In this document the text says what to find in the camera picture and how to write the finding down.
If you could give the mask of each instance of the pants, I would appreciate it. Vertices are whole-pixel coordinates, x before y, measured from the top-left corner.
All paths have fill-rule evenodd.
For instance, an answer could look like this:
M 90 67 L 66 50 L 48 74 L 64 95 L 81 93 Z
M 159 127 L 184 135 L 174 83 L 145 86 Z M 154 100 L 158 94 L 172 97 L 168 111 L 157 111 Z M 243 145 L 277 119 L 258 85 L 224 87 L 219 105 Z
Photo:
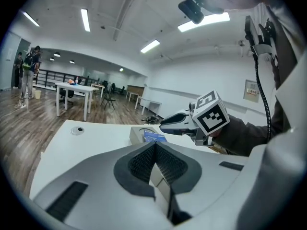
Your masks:
M 24 98 L 25 96 L 25 90 L 28 85 L 28 96 L 31 98 L 32 97 L 32 85 L 33 85 L 33 76 L 34 72 L 31 70 L 24 70 L 24 75 L 23 75 L 23 80 L 22 80 L 22 94 L 21 97 Z
M 15 70 L 15 87 L 18 88 L 19 86 L 19 69 Z

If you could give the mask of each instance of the fluorescent light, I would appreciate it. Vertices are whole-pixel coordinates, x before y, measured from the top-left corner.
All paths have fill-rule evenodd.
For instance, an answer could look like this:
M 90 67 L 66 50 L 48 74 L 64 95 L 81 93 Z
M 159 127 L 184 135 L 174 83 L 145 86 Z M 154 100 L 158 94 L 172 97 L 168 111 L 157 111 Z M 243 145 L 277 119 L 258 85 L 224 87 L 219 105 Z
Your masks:
M 151 50 L 152 48 L 158 46 L 160 42 L 158 40 L 154 40 L 152 43 L 147 45 L 144 49 L 141 50 L 143 54 L 145 54 L 147 51 Z
M 208 25 L 208 24 L 212 24 L 212 23 L 216 23 L 216 22 L 223 22 L 223 21 L 229 21 L 229 14 L 227 12 L 222 13 L 222 14 L 212 14 L 212 15 L 208 15 L 205 16 L 202 20 L 202 22 L 200 22 L 199 24 L 194 24 L 192 21 L 189 21 L 183 25 L 180 25 L 178 27 L 178 29 L 181 32 L 185 32 L 188 31 L 190 29 L 194 29 L 196 27 L 202 26 L 202 25 Z
M 37 24 L 37 22 L 35 20 L 33 20 L 31 18 L 30 15 L 27 14 L 27 12 L 23 12 L 23 14 L 25 15 L 25 17 L 27 17 L 34 25 L 39 26 L 39 24 Z
M 86 9 L 81 9 L 81 14 L 82 14 L 82 19 L 83 19 L 83 24 L 84 28 L 87 32 L 90 32 L 90 24 L 88 22 L 88 15 L 87 15 L 87 10 Z

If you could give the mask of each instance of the blue package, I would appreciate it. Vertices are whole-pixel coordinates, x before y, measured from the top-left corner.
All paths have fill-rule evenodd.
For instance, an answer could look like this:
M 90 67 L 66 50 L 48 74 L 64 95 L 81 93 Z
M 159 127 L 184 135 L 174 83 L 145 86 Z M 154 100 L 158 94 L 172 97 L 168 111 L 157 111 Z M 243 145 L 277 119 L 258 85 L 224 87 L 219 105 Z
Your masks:
M 156 134 L 150 130 L 144 130 L 145 141 L 167 141 L 164 135 Z

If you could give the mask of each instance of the bucket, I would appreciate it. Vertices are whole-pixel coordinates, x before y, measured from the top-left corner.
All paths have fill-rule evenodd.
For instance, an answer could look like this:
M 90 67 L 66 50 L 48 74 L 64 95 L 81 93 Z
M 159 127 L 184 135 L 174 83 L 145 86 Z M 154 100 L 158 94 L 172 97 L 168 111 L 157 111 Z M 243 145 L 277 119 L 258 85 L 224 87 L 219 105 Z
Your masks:
M 41 90 L 35 90 L 35 99 L 40 99 Z

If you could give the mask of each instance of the white table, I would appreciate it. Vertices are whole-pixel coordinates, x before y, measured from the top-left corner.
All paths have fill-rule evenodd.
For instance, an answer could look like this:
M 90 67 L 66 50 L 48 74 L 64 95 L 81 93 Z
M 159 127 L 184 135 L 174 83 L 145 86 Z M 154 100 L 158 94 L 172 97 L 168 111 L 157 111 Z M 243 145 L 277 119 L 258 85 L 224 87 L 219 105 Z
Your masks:
M 141 96 L 138 96 L 138 98 L 136 99 L 136 104 L 135 104 L 134 109 L 137 108 L 139 99 L 141 99 L 141 100 L 143 100 L 143 101 L 147 101 L 147 102 L 149 102 L 149 103 L 159 104 L 159 109 L 158 109 L 158 111 L 157 111 L 157 113 L 156 113 L 156 115 L 159 115 L 160 108 L 161 108 L 161 105 L 162 105 L 161 102 L 156 102 L 156 101 L 148 100 L 148 99 L 145 99 L 145 98 L 143 98 L 143 97 L 141 97 Z M 143 104 L 142 115 L 144 115 L 144 110 L 145 110 L 145 105 Z
M 68 83 L 64 82 L 57 82 L 55 83 L 57 86 L 57 116 L 59 117 L 59 89 L 63 88 L 66 90 L 65 94 L 65 110 L 67 110 L 67 100 L 68 100 L 68 90 L 78 91 L 78 92 L 84 92 L 85 93 L 85 100 L 84 100 L 84 116 L 83 119 L 86 121 L 86 115 L 87 115 L 87 104 L 88 104 L 88 96 L 90 95 L 90 102 L 88 104 L 88 113 L 91 113 L 91 104 L 92 104 L 92 96 L 93 91 L 98 90 L 98 88 L 93 88 L 89 86 L 83 86 L 83 85 L 70 85 Z
M 133 93 L 133 92 L 128 92 L 128 91 L 127 91 L 126 98 L 127 98 L 127 96 L 128 96 L 128 93 L 130 93 L 129 102 L 130 102 L 130 98 L 131 98 L 131 95 L 132 95 L 132 94 L 139 96 L 139 94 L 137 94 L 137 93 Z
M 100 84 L 94 84 L 94 83 L 92 83 L 92 84 L 91 84 L 91 87 L 101 88 L 100 98 L 102 98 L 102 94 L 103 94 L 104 89 L 105 89 L 104 85 L 100 85 Z
M 82 127 L 84 133 L 71 134 L 73 127 Z M 111 125 L 66 120 L 54 135 L 41 156 L 30 190 L 30 199 L 58 176 L 81 161 L 94 155 L 130 146 L 131 127 L 153 127 L 165 135 L 168 142 L 191 149 L 212 152 L 208 147 L 198 147 L 190 137 L 164 134 L 159 125 Z

